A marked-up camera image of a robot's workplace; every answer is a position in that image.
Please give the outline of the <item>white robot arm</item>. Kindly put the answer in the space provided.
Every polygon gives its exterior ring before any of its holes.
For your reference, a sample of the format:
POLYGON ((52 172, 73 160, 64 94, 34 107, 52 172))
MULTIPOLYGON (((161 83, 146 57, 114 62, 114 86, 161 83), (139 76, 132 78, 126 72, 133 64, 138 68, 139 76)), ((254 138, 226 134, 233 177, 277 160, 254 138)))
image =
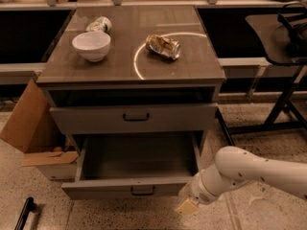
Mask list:
POLYGON ((180 192, 176 212, 191 215, 200 205, 216 201, 220 195, 237 190, 250 181, 266 183, 290 195, 307 199, 307 165, 272 160, 238 147, 219 149, 213 163, 196 173, 180 192))

